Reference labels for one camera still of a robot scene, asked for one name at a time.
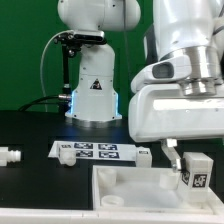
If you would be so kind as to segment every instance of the black table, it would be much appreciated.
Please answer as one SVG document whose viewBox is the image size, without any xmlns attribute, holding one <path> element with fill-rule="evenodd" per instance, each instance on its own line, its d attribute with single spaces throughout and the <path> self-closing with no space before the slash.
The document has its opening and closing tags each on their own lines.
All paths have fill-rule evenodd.
<svg viewBox="0 0 224 224">
<path fill-rule="evenodd" d="M 127 119 L 119 127 L 87 129 L 64 121 L 55 113 L 0 111 L 0 147 L 23 153 L 20 163 L 0 167 L 0 207 L 39 209 L 92 209 L 92 166 L 134 166 L 133 162 L 77 160 L 74 167 L 48 159 L 55 140 L 134 144 Z M 170 163 L 160 143 L 137 144 L 150 147 L 154 167 Z M 221 140 L 179 142 L 178 151 L 205 152 L 214 159 L 210 187 L 224 201 L 224 151 Z"/>
</svg>

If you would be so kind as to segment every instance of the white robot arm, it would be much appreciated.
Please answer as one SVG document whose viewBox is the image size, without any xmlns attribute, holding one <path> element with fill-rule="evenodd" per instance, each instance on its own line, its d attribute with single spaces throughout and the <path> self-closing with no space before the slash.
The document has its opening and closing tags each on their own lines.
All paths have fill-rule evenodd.
<svg viewBox="0 0 224 224">
<path fill-rule="evenodd" d="M 189 60 L 184 60 L 179 80 L 172 80 L 170 69 L 164 66 L 153 73 L 154 64 L 148 66 L 151 72 L 145 72 L 146 67 L 135 77 L 132 90 L 137 94 L 129 106 L 129 132 L 136 142 L 224 136 L 224 86 L 220 69 L 223 50 L 218 55 L 224 44 L 220 39 L 216 42 L 218 36 L 213 35 L 217 29 L 215 17 L 222 6 L 223 1 L 213 0 L 154 1 L 160 63 L 188 57 L 192 71 Z M 167 67 L 175 70 L 178 66 L 180 63 Z M 161 74 L 166 83 L 161 82 Z M 153 83 L 149 82 L 152 76 L 156 78 Z"/>
<path fill-rule="evenodd" d="M 75 37 L 85 41 L 104 38 L 102 30 L 132 29 L 140 19 L 136 0 L 59 0 L 58 12 Z M 90 43 L 82 46 L 81 54 L 79 84 L 73 91 L 67 120 L 84 127 L 116 124 L 121 115 L 113 89 L 114 51 L 107 44 Z"/>
<path fill-rule="evenodd" d="M 73 30 L 124 30 L 124 0 L 63 0 L 58 2 L 61 20 Z M 133 29 L 140 19 L 136 0 L 126 2 L 126 28 Z"/>
</svg>

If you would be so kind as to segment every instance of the white plug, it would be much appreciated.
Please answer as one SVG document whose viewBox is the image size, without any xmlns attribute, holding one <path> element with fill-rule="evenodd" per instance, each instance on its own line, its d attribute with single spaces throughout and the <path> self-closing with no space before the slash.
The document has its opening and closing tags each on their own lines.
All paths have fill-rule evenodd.
<svg viewBox="0 0 224 224">
<path fill-rule="evenodd" d="M 8 147 L 0 147 L 0 166 L 7 166 L 8 162 L 20 162 L 21 152 L 9 151 Z"/>
</svg>

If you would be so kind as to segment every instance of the green backdrop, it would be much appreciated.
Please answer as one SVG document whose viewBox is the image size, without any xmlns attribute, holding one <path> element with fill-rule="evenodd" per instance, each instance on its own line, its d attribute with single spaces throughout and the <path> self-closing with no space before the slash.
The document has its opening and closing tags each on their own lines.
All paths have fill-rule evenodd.
<svg viewBox="0 0 224 224">
<path fill-rule="evenodd" d="M 58 0 L 0 0 L 0 110 L 17 110 L 41 98 L 40 59 L 48 40 L 67 29 L 57 13 Z M 131 76 L 144 67 L 143 35 L 152 23 L 152 0 L 138 0 L 142 17 L 128 32 Z M 114 88 L 120 95 L 119 111 L 128 114 L 129 89 L 124 35 L 106 32 L 116 53 Z M 70 60 L 71 83 L 77 85 L 80 56 Z M 44 79 L 47 95 L 61 93 L 61 46 L 51 44 L 46 55 Z M 35 106 L 32 110 L 44 111 Z"/>
</svg>

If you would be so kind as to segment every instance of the cable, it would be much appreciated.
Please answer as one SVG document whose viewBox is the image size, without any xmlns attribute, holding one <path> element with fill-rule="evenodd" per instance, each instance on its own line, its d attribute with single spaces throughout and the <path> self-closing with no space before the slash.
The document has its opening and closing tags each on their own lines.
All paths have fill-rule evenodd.
<svg viewBox="0 0 224 224">
<path fill-rule="evenodd" d="M 127 59 L 127 68 L 128 68 L 128 85 L 130 86 L 132 77 L 132 70 L 131 70 L 131 63 L 130 63 L 130 53 L 129 53 L 129 45 L 128 45 L 128 36 L 127 36 L 127 19 L 126 19 L 126 0 L 123 0 L 123 15 L 124 15 L 124 41 L 125 41 L 125 52 L 126 52 L 126 59 Z"/>
<path fill-rule="evenodd" d="M 54 96 L 46 96 L 46 97 L 42 97 L 40 99 L 34 100 L 28 104 L 23 105 L 22 107 L 20 107 L 18 109 L 18 111 L 26 111 L 29 107 L 35 105 L 35 104 L 39 104 L 42 101 L 46 101 L 46 100 L 50 100 L 50 99 L 58 99 L 58 96 L 54 95 Z"/>
<path fill-rule="evenodd" d="M 45 55 L 46 55 L 46 52 L 48 50 L 48 47 L 49 45 L 51 44 L 52 40 L 54 40 L 58 35 L 61 35 L 63 33 L 69 33 L 69 32 L 74 32 L 74 30 L 67 30 L 67 31 L 63 31 L 63 32 L 60 32 L 60 33 L 57 33 L 56 35 L 54 35 L 49 41 L 48 43 L 46 44 L 44 50 L 43 50 L 43 53 L 42 53 L 42 56 L 41 56 L 41 62 L 40 62 L 40 81 L 41 81 L 41 89 L 42 89 L 42 93 L 43 93 L 43 96 L 46 97 L 47 94 L 46 94 L 46 89 L 45 89 L 45 85 L 44 85 L 44 73 L 43 73 L 43 67 L 44 67 L 44 60 L 45 60 Z"/>
<path fill-rule="evenodd" d="M 213 35 L 215 36 L 216 34 L 218 34 L 219 32 L 224 30 L 224 26 L 220 26 L 218 29 L 216 29 L 213 33 Z"/>
<path fill-rule="evenodd" d="M 222 6 L 222 10 L 221 10 L 221 12 L 220 12 L 220 14 L 219 14 L 219 17 L 222 17 L 223 14 L 224 14 L 224 4 L 223 4 L 223 6 Z"/>
</svg>

